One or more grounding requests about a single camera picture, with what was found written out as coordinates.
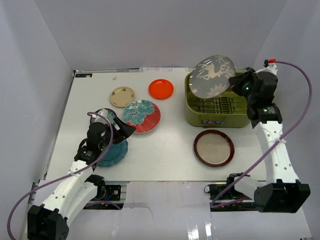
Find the grey reindeer plate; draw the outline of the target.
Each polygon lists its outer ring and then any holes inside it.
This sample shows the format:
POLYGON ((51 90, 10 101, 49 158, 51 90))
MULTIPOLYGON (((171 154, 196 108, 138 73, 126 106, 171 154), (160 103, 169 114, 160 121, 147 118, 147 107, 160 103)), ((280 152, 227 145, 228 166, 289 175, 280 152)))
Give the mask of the grey reindeer plate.
POLYGON ((189 76, 189 89, 200 99, 212 99, 229 87, 236 75, 233 61, 224 55, 213 55, 199 62, 189 76))

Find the red rimmed beige plate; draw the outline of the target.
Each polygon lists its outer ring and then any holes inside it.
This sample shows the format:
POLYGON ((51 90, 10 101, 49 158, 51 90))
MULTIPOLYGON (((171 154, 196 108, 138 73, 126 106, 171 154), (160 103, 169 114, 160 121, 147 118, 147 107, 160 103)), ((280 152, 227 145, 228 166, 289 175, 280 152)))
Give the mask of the red rimmed beige plate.
POLYGON ((204 165, 212 168, 228 165, 235 156, 231 138, 214 129, 204 130, 195 137, 193 151, 204 165))

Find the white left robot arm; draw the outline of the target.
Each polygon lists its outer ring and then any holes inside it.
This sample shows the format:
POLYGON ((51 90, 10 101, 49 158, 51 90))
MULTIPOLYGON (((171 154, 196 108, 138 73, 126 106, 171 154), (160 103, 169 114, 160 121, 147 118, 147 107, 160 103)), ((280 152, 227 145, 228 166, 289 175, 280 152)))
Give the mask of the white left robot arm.
POLYGON ((102 119, 103 122, 89 125, 67 175, 57 179, 55 190, 40 205, 34 204, 28 210, 29 240, 65 240, 79 212, 91 200, 105 196, 105 179, 94 171, 111 145, 129 138, 136 128, 118 117, 114 117, 114 124, 106 117, 102 119))

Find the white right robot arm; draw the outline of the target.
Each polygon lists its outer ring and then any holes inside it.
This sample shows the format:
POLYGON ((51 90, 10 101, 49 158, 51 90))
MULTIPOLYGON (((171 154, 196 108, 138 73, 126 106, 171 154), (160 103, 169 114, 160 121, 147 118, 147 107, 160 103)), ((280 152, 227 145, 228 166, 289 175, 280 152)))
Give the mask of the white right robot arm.
POLYGON ((267 71, 247 71, 229 78, 232 91, 247 101, 247 116, 262 156, 225 188, 236 200, 243 194, 260 213, 296 213, 310 196, 308 184, 295 173, 284 141, 282 115, 273 102, 278 78, 267 71))

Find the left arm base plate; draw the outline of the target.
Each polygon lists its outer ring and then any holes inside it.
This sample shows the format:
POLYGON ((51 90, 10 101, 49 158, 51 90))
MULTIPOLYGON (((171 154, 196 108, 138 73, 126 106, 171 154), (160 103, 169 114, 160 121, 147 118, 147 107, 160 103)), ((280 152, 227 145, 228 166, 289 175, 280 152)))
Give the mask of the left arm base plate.
POLYGON ((96 201, 119 201, 121 199, 121 185, 99 186, 97 195, 93 198, 96 201))

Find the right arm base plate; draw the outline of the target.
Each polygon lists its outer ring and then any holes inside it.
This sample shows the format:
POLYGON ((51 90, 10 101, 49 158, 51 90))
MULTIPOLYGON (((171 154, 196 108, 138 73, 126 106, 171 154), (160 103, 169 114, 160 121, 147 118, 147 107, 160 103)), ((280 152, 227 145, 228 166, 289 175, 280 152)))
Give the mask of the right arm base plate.
MULTIPOLYGON (((209 195, 209 202, 225 188, 227 187, 226 182, 214 182, 207 184, 203 191, 209 195)), ((236 201, 231 205, 224 205, 219 208, 210 207, 211 212, 244 212, 244 211, 257 211, 254 201, 243 193, 237 192, 234 189, 226 192, 222 197, 217 200, 214 205, 225 204, 228 202, 236 201)))

